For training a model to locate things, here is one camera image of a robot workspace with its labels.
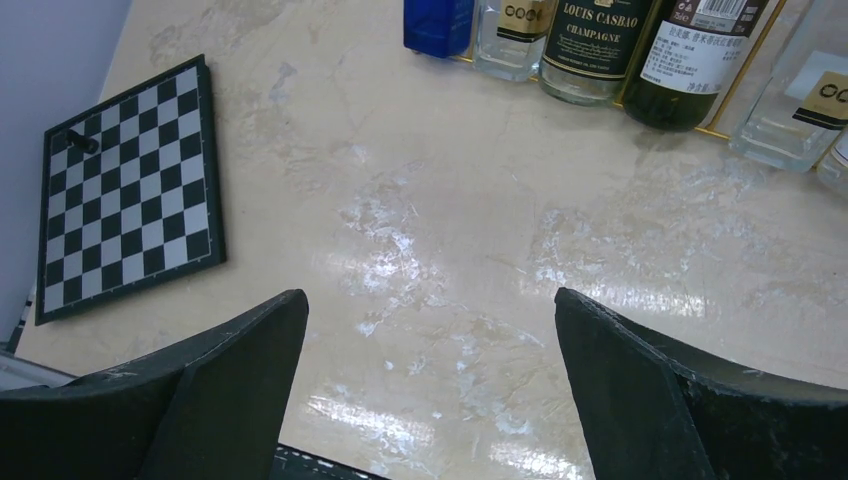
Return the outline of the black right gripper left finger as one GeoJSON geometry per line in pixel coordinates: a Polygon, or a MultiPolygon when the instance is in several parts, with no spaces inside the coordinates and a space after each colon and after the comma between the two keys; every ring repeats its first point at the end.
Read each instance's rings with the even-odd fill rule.
{"type": "Polygon", "coordinates": [[[5,479],[265,479],[309,315],[285,291],[56,387],[1,395],[5,479]]]}

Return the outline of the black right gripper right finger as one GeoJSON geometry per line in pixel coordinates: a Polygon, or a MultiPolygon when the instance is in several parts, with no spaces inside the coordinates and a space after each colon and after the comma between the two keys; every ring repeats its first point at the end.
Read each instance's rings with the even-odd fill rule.
{"type": "Polygon", "coordinates": [[[555,323],[599,479],[843,479],[847,393],[774,375],[560,289],[555,323]]]}

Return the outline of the clear square bottle gold label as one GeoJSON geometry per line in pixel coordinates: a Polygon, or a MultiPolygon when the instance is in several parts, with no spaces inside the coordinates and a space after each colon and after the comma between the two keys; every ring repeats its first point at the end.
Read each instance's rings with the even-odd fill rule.
{"type": "Polygon", "coordinates": [[[847,2],[814,1],[729,140],[733,152],[806,172],[847,126],[847,2]]]}

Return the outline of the dark green wine bottle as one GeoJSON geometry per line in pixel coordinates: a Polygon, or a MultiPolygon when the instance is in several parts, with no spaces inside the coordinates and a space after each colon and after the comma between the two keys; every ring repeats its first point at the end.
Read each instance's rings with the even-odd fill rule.
{"type": "Polygon", "coordinates": [[[622,94],[625,112],[657,130],[703,122],[768,3],[662,1],[622,94]]]}

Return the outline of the clear Louis Casbao champagne bottle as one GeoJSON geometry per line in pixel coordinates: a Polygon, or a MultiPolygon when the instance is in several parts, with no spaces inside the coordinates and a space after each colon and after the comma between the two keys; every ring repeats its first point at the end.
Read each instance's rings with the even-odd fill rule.
{"type": "Polygon", "coordinates": [[[557,2],[539,63],[540,88],[575,105],[612,101],[655,8],[651,0],[557,2]]]}

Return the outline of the clear square bottle black label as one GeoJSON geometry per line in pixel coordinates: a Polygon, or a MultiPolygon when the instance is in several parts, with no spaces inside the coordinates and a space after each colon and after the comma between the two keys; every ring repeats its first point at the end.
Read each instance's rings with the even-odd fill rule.
{"type": "Polygon", "coordinates": [[[537,73],[556,4],[551,0],[477,1],[473,67],[503,80],[529,80],[537,73]]]}

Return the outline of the tall blue glass bottle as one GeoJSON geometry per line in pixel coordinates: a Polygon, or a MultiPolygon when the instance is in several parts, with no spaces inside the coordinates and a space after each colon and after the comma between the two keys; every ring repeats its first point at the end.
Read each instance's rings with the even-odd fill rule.
{"type": "Polygon", "coordinates": [[[471,43],[474,12],[474,0],[404,0],[404,46],[437,58],[462,54],[471,43]]]}

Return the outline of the round clear flask bottle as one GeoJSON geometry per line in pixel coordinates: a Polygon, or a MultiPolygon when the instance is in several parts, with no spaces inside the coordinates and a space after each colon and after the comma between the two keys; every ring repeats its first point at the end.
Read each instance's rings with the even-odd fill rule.
{"type": "Polygon", "coordinates": [[[840,135],[818,163],[816,176],[831,191],[847,198],[847,133],[840,135]]]}

